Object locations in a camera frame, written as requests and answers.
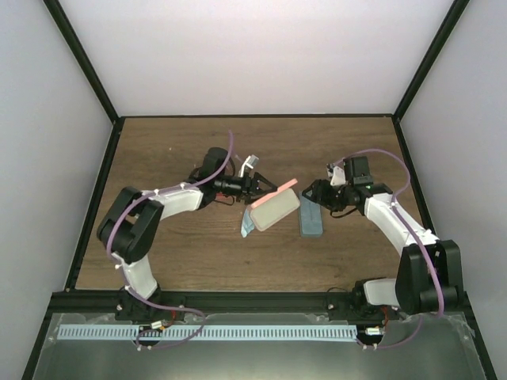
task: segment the brown wood surface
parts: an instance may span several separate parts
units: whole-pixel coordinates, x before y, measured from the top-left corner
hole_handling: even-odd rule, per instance
[[[98,223],[118,192],[164,188],[183,181],[210,146],[227,148],[234,132],[240,157],[256,154],[256,169],[276,184],[297,178],[295,190],[326,176],[325,165],[370,147],[401,157],[388,118],[146,118],[128,119],[118,144],[77,288],[116,289],[120,276],[95,238]],[[382,154],[370,156],[375,181],[393,190],[406,178],[400,165]],[[400,197],[419,219],[414,194]],[[398,254],[378,228],[355,213],[332,219],[323,211],[324,234],[299,236],[297,212],[265,232],[242,238],[244,205],[213,203],[161,222],[150,251],[151,268],[167,290],[324,291],[350,288],[358,279],[395,276]]]

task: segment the black metal frame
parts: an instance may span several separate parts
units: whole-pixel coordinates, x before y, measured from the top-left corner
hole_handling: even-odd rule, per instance
[[[421,65],[408,89],[405,92],[394,115],[375,114],[328,114],[328,115],[211,115],[211,116],[164,116],[164,117],[390,117],[393,122],[398,143],[400,145],[403,159],[407,164],[410,175],[412,176],[412,187],[421,219],[426,228],[434,231],[434,226],[426,206],[421,186],[419,184],[414,164],[410,158],[410,152],[406,146],[403,137],[400,120],[403,118],[410,103],[414,99],[418,89],[421,87],[436,57],[444,46],[447,38],[450,36],[454,26],[459,20],[469,0],[455,0],[448,11],[444,22],[439,28],[429,50],[423,58]],[[62,6],[58,0],[44,0],[49,12],[55,19],[63,37],[67,41],[75,58],[81,66],[83,73],[88,78],[97,98],[101,102],[104,110],[113,123],[109,144],[105,152],[104,161],[97,178],[97,183],[93,190],[89,209],[86,213],[82,233],[75,251],[71,270],[66,281],[66,290],[54,293],[49,302],[47,313],[40,327],[39,335],[36,338],[32,354],[27,363],[23,379],[30,379],[36,369],[36,364],[40,356],[46,333],[52,314],[57,313],[115,313],[118,303],[118,291],[80,291],[75,289],[78,273],[81,268],[82,260],[86,251],[86,246],[92,233],[93,223],[97,215],[97,209],[101,201],[105,183],[109,175],[109,169],[116,152],[116,147],[120,139],[120,133],[124,125],[125,117],[119,117],[116,113],[104,87],[102,86],[92,63],[88,59],[78,37],[76,36],[71,23],[67,19]],[[161,117],[161,116],[133,116],[133,117]],[[188,307],[194,307],[203,310],[205,313],[268,313],[268,312],[299,312],[299,313],[328,313],[332,320],[346,320],[355,325],[378,324],[383,315],[372,315],[370,317],[360,317],[351,314],[350,293],[347,292],[298,292],[298,293],[266,293],[266,292],[162,292],[162,301],[165,304],[180,304],[183,302]],[[486,346],[482,340],[477,322],[470,303],[460,309],[464,312],[467,322],[475,331],[475,347],[480,355],[482,367],[489,380],[496,379],[490,357]]]

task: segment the robotic arm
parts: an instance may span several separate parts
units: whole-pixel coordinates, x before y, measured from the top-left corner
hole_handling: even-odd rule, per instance
[[[366,157],[344,160],[344,169],[328,165],[329,180],[316,180],[303,191],[303,196],[335,212],[355,207],[374,222],[386,235],[401,257],[396,279],[373,279],[362,283],[361,292],[369,305],[401,307],[408,314],[438,308],[436,288],[428,274],[428,266],[401,219],[407,222],[428,251],[444,295],[444,304],[451,309],[464,300],[459,247],[454,241],[441,241],[431,230],[417,223],[398,202],[392,201],[392,191],[385,184],[375,184]]]
[[[232,174],[226,174],[224,169],[208,183],[192,187],[192,184],[215,173],[226,158],[226,150],[211,148],[204,157],[202,166],[190,173],[186,182],[181,184],[181,189],[165,194],[156,193],[145,199],[132,210],[129,215],[131,220],[124,220],[120,224],[112,241],[112,255],[119,262],[116,268],[122,270],[126,283],[141,297],[149,299],[159,289],[147,254],[161,220],[184,211],[200,210],[213,202],[218,194],[233,196],[236,201],[249,204],[277,190],[276,185],[259,173],[250,177],[250,170],[258,162],[255,156],[249,156],[245,160],[238,176],[235,175],[234,163],[231,161]],[[120,192],[97,230],[97,237],[104,246],[125,209],[147,193],[133,187],[126,187]]]

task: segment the white wall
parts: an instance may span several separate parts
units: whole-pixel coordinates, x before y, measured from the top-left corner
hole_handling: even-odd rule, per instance
[[[42,1],[0,12],[0,377],[21,378],[63,289],[111,131]]]
[[[507,378],[507,2],[470,2],[402,121],[436,230],[461,247],[465,286]]]
[[[121,115],[393,112],[452,0],[62,0]]]

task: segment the white slotted strip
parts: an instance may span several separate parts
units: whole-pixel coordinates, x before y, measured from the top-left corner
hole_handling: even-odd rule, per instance
[[[153,332],[141,340],[180,340],[198,329],[194,325],[174,325],[162,334]],[[59,340],[134,340],[138,325],[61,325]],[[267,341],[313,340],[351,342],[357,335],[356,326],[346,325],[208,325],[193,340],[201,341]]]

